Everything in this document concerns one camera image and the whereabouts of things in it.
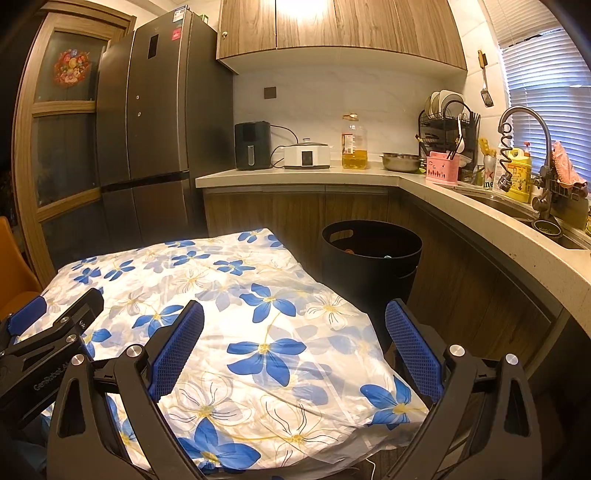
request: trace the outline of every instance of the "floral fabric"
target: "floral fabric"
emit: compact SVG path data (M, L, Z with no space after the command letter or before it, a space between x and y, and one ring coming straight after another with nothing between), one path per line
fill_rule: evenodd
M314 281L267 229L67 265L22 338L89 287L105 299L84 336L95 359L145 344L189 300L203 305L203 333L158 406L205 474L322 478L407 445L427 414L384 361L368 316ZM148 468L121 399L109 401L132 461Z

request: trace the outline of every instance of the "door frame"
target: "door frame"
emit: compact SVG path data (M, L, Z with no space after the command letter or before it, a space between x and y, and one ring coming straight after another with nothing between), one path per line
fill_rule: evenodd
M103 40L118 40L133 31L136 18L85 0L51 0L31 46L18 91L12 125L12 183L18 222L22 230L29 265L44 287L56 274L41 223L101 198L96 187L39 207L31 163L33 120L39 116L94 113L93 100L35 103L37 79L47 45L54 31L82 34Z

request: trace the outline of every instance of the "wooden cabinet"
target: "wooden cabinet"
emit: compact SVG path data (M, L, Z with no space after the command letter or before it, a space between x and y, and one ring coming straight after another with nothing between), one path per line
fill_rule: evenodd
M217 43L219 59L276 48L275 2L223 0Z
M419 55L409 0L335 0L342 45Z
M466 70L447 0L223 0L219 32L219 59L284 48L357 47L408 54ZM354 54L352 62L359 64L359 52ZM322 55L306 51L288 60L285 57L284 63L305 64L306 56L318 63L319 58L324 60ZM324 55L329 59L331 53ZM339 52L341 63L345 55L346 51ZM372 58L374 63L388 63L383 57ZM245 67L243 60L235 60L227 65L235 70L239 65ZM253 64L267 65L260 58Z
M467 69L466 57L447 0L397 0L410 7L421 57Z
M333 0L277 0L277 48L342 45Z
M419 322L473 355L499 359L510 352L527 365L550 327L535 303L490 258L398 189L208 189L205 207L210 236L269 228L318 281L320 234L326 225L372 219L412 230L423 241L423 251L408 305Z
M205 212L210 236L268 228L312 277L320 279L324 193L305 188L289 193L206 190Z

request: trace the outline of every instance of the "faucet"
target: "faucet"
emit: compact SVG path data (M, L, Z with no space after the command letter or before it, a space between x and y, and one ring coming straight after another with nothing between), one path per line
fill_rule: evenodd
M543 182L540 184L543 187L544 193L543 195L538 198L535 197L532 201L532 207L536 212L540 214L540 219L547 220L550 216L550 208L552 204L552 192L550 189L551 180L552 180L552 139L550 137L550 130L548 129L548 125L544 122L544 119L540 117L540 115L533 111L531 108L527 108L526 106L516 105L512 106L505 111L501 115L501 119L499 120L499 128L498 132L502 135L501 143L503 144L504 148L501 148L501 154L506 160L499 160L501 166L505 169L505 173L499 179L499 187L501 190L508 192L511 188L511 177L513 176L512 173L507 169L505 163L510 163L511 159L507 156L507 152L511 151L511 147L506 143L507 140L512 140L513 135L511 135L511 131L513 127L507 119L516 112L523 112L531 115L534 117L538 123L542 126L544 130L544 135L546 137L546 160L544 165L540 169L540 177L542 178Z

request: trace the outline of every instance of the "window blinds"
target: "window blinds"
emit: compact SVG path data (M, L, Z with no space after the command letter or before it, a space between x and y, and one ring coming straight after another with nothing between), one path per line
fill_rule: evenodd
M501 48L560 28L558 20L540 0L484 0L484 3Z
M503 59L511 105L538 112L552 140L561 141L576 170L591 181L591 72L569 35L562 29L547 32L504 49ZM523 113L514 114L512 123L514 146L531 142L538 172L546 155L542 128Z

